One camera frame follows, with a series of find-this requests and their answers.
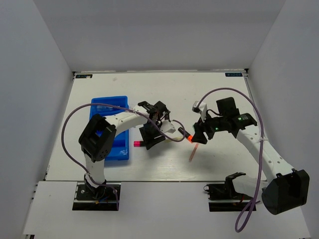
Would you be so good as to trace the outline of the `orange highlighter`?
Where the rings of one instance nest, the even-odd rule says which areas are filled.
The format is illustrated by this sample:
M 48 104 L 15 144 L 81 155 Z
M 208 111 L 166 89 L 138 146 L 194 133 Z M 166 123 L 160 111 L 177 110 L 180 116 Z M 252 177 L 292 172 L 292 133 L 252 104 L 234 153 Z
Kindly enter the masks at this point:
M 185 129 L 183 129 L 182 127 L 179 127 L 178 132 L 184 135 L 184 139 L 188 140 L 190 143 L 193 143 L 192 135 L 189 132 L 187 132 Z

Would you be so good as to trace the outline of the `pink highlighter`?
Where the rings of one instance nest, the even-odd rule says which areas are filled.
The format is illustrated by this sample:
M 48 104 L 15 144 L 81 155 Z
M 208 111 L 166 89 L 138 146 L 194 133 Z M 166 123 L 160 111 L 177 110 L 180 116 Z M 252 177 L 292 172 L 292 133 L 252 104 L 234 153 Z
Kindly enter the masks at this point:
M 145 143 L 144 141 L 134 141 L 134 147 L 144 147 L 145 146 Z

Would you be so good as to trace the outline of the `pink thin pen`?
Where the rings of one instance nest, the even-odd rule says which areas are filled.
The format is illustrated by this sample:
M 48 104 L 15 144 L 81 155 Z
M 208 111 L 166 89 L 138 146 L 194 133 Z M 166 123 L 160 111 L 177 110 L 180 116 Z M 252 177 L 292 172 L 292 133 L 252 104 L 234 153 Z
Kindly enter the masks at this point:
M 188 162 L 191 162 L 193 160 L 198 147 L 199 147 L 199 143 L 196 143 L 195 146 L 194 146 L 194 149 L 193 149 L 193 151 L 192 151 L 192 153 L 191 153 L 191 155 L 189 157 Z

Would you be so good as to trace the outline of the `beige thin pen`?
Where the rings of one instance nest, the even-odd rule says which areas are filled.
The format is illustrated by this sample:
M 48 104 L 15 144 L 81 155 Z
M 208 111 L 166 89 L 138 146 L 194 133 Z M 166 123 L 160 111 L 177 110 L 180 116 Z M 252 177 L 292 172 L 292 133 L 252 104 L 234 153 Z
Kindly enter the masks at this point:
M 179 142 L 183 140 L 183 137 L 182 136 L 179 136 L 179 137 L 174 137 L 173 139 L 165 139 L 164 142 Z

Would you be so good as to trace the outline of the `clear blue-tipped pen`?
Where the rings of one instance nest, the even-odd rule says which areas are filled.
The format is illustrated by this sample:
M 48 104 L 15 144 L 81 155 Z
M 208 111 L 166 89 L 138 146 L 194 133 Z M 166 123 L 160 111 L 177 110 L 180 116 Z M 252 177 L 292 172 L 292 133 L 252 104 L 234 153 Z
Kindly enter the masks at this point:
M 96 106 L 96 111 L 97 112 L 107 112 L 107 113 L 110 113 L 110 112 L 115 112 L 115 111 L 118 111 L 120 109 L 118 108 L 113 108 L 113 107 L 108 107 L 108 106 Z

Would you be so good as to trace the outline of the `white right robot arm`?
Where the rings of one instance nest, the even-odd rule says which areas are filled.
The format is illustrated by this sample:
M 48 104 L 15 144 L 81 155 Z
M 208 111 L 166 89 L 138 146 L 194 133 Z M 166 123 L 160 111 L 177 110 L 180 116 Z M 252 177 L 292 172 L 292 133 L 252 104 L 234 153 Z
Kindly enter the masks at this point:
M 261 138 L 257 121 L 249 114 L 241 114 L 233 97 L 218 100 L 219 115 L 211 117 L 207 104 L 196 101 L 192 111 L 200 114 L 194 124 L 192 142 L 207 144 L 215 133 L 232 134 L 262 167 L 266 180 L 261 181 L 257 200 L 277 215 L 306 204 L 310 177 L 305 170 L 296 170 L 286 162 L 273 146 Z

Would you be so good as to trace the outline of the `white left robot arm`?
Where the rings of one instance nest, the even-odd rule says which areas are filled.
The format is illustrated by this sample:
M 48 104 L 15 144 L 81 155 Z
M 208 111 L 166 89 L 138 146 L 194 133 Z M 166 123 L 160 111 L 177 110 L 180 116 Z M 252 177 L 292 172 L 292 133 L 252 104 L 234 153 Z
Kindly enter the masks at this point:
M 104 160 L 110 154 L 115 138 L 141 125 L 142 139 L 146 148 L 150 149 L 165 140 L 163 133 L 175 132 L 169 113 L 161 101 L 155 105 L 143 101 L 129 111 L 105 117 L 95 114 L 91 117 L 79 137 L 79 143 L 88 170 L 84 176 L 85 186 L 93 198 L 100 199 L 105 195 Z

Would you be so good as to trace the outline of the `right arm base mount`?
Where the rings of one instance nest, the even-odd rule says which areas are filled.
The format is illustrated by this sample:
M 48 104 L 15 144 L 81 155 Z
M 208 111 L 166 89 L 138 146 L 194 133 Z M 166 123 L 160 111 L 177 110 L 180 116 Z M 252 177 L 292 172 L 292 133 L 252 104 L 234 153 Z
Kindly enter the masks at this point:
M 240 212 L 252 199 L 245 194 L 238 193 L 230 196 L 224 184 L 221 183 L 206 184 L 203 190 L 208 195 L 210 212 Z

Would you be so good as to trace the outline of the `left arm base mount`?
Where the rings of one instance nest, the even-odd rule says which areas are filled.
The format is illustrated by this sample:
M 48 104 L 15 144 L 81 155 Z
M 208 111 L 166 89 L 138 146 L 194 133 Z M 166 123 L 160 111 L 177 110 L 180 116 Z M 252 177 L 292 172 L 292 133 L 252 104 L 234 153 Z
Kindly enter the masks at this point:
M 94 195 L 85 184 L 78 184 L 73 200 L 73 211 L 118 211 L 121 184 L 109 184 Z

